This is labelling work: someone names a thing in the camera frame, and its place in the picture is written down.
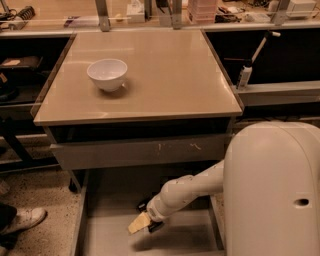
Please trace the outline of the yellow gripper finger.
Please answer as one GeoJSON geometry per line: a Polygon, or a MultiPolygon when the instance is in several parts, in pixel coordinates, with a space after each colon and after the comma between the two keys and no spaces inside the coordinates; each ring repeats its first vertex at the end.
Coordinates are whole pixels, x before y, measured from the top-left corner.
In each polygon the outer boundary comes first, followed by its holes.
{"type": "Polygon", "coordinates": [[[147,212],[141,212],[128,226],[130,234],[134,234],[151,224],[151,218],[147,212]]]}

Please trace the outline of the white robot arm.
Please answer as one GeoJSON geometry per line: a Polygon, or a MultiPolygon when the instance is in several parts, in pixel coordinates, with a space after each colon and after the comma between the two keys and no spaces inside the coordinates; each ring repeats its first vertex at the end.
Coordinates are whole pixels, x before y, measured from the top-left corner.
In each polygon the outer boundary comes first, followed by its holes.
{"type": "Polygon", "coordinates": [[[128,230],[134,234],[221,192],[226,256],[320,256],[319,174],[319,128],[256,123],[232,138],[219,163],[166,182],[128,230]]]}

